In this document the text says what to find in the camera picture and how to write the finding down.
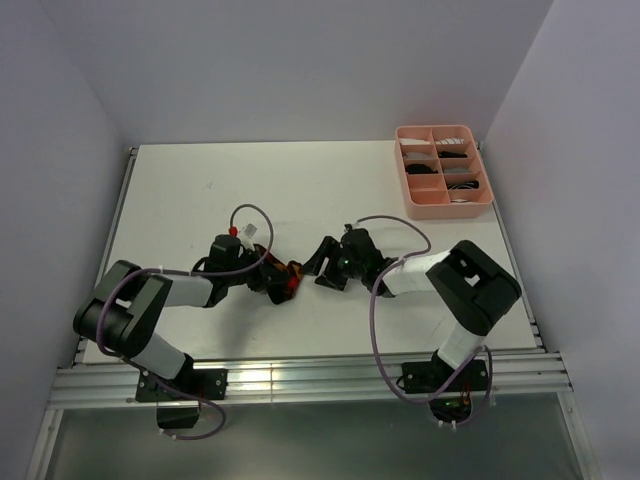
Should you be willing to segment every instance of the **pink tray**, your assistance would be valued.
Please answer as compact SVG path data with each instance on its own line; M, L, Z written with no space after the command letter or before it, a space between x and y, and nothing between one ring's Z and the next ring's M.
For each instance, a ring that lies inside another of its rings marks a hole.
M443 151L465 154L466 158L440 158ZM422 158L412 159L412 152L415 152L414 157ZM395 155L409 218L477 217L493 202L493 191L476 142L471 130L464 125L398 127ZM415 163L427 165L437 173L407 174L406 166ZM451 168L464 168L468 173L443 173ZM447 188L470 181L477 181L479 187L469 190Z

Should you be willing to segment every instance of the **white tabletop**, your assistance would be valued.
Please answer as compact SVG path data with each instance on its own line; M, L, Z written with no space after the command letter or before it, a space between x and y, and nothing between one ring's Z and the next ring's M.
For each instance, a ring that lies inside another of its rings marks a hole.
M325 235L340 238L345 223L372 214L406 218L392 141L242 143L142 146L113 241L109 265L126 259L141 266L188 270L225 233L229 214L245 202L271 217L273 253L285 263L305 262ZM237 224L268 231L257 213ZM513 272L496 215L489 209L471 220L416 222L433 252L459 240L475 242ZM407 227L368 222L385 256L422 249ZM337 292L305 278L295 299L275 306L266 295L240 286L211 309L166 308L156 332L196 359L259 359L370 354L369 293L350 280ZM438 294L412 293L378 299L377 331L385 353L429 352L454 325ZM535 348L522 301L487 337L494 349ZM112 362L89 343L86 363Z

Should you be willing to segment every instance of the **white wall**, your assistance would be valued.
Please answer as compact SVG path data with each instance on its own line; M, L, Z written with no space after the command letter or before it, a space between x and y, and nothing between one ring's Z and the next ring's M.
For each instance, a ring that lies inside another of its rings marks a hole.
M130 144L484 137L551 0L42 0Z
M606 478L640 472L640 3L556 0L486 157Z
M0 2L0 477L26 472L123 173L118 133L34 0Z

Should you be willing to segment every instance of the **purple cable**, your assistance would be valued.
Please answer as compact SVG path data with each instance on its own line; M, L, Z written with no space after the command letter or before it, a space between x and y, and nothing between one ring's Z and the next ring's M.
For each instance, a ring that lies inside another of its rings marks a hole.
M129 283L131 280L141 275L152 274L152 273L161 273L163 275L182 275L182 276L197 275L200 277L228 277L231 275L240 275L242 273L246 273L250 270L253 270L257 266L259 266L262 262L265 261L265 259L267 258L267 255L269 255L269 252L271 251L271 247L273 246L273 240L275 237L275 234L273 231L273 223L271 223L271 219L269 218L269 216L260 207L253 205L251 203L243 203L242 205L237 206L233 210L233 212L231 212L231 217L229 219L230 227L233 227L233 221L235 219L236 214L244 208L251 208L253 210L256 210L258 213L260 213L264 217L265 221L267 222L267 226L269 227L269 243L267 244L267 248L262 254L262 256L258 260L256 260L254 263L249 265L248 267L244 267L239 270L233 270L230 272L189 272L184 270L164 270L160 268L142 268L140 270L136 270L135 272L127 275L120 281L120 283L118 283L115 286L115 288L112 290L109 297L107 297L107 300L105 301L104 306L100 311L100 315L98 317L98 324L96 325L96 343L98 344L98 349L100 350L101 353L109 357L119 357L117 353L107 350L104 344L104 324L107 319L107 312L109 311L111 306L114 304L114 302L118 298L118 294L124 288L124 286L127 285L127 283ZM125 360L125 362L128 363L129 365L132 365L133 367L138 368L140 371L144 370L142 367L140 367L139 365L136 365L134 362L131 362L128 359L123 359L123 360ZM169 385L167 385L164 381L159 379L156 375L154 375L153 377L154 377L154 380L156 380L156 382L158 383L158 385L160 385L161 388L173 393L174 395L180 395L183 398L186 398L189 400L195 400L198 403L208 405L211 408L214 408L215 410L220 412L222 416L220 424L216 428L202 435L193 435L193 436L175 435L170 432L169 433L165 432L165 434L169 435L170 437L175 437L176 439L179 439L179 440L201 440L203 438L208 438L208 437L211 437L212 435L215 435L222 429L227 419L227 416L224 410L222 409L222 407L220 407L219 405L215 404L210 400L206 400L204 398L200 398L195 395L190 395L188 393L176 390L175 388L172 388Z
M382 376L382 379L384 380L384 382L387 384L387 387L389 387L389 390L391 390L391 392L396 397L398 397L400 400L402 400L404 402L407 402L407 403L410 403L412 405L426 405L429 402L437 399L442 393L444 393L446 391L446 389L449 387L449 385L451 385L451 383L453 383L453 381L456 379L456 377L460 374L460 372L462 370L464 370L464 368L479 353L485 351L487 353L488 374L489 374L487 391L485 392L484 398L482 399L482 403L476 409L476 411L473 412L469 416L469 418L467 418L467 419L465 419L465 420L463 420L463 421L461 421L459 423L456 423L457 426L464 425L464 424L468 423L469 421L473 420L474 418L476 418L479 413L484 411L485 408L487 407L488 403L489 403L489 396L491 394L491 389L493 387L493 358L491 357L491 350L489 350L489 348L487 346L484 346L484 345L477 347L464 360L464 362L462 362L460 364L460 366L453 371L453 373L446 380L446 382L444 382L440 386L440 388L438 388L435 392L433 392L431 395L427 396L426 398L420 398L420 399L409 398L404 392L402 392L402 390L400 390L394 384L393 380L391 380L391 378L389 377L389 374L387 374L387 371L384 368L384 364L382 363L382 358L380 357L380 350L378 349L378 340L376 338L376 325L375 325L375 312L376 312L376 298L377 298L377 296L376 296L375 292L378 291L378 287L380 286L380 283L382 282L383 277L387 273L389 273L391 270L393 270L394 268L404 264L406 259L418 256L418 255L424 255L425 253L429 253L429 251L431 250L431 242L430 242L429 238L418 227L416 227L412 223L410 223L410 222L408 222L408 221L406 221L406 220L404 220L402 218L394 217L394 216L391 216L391 215L371 215L369 217L364 217L364 218L359 219L357 221L357 223L362 223L362 222L365 222L367 220L377 220L377 219L394 220L394 221L400 222L400 223L402 223L404 225L407 225L412 230L417 232L427 242L427 248L425 250L420 250L420 251L417 251L417 252L409 253L409 254L405 255L404 257L402 257L397 262L394 262L393 264L391 264L387 268L385 268L380 273L380 275L378 275L378 277L376 278L376 281L373 283L373 287L371 288L371 297L370 297L370 300L369 300L369 333L371 335L371 348L373 349L373 358L376 361L376 365L378 366L378 370L380 371L380 375Z

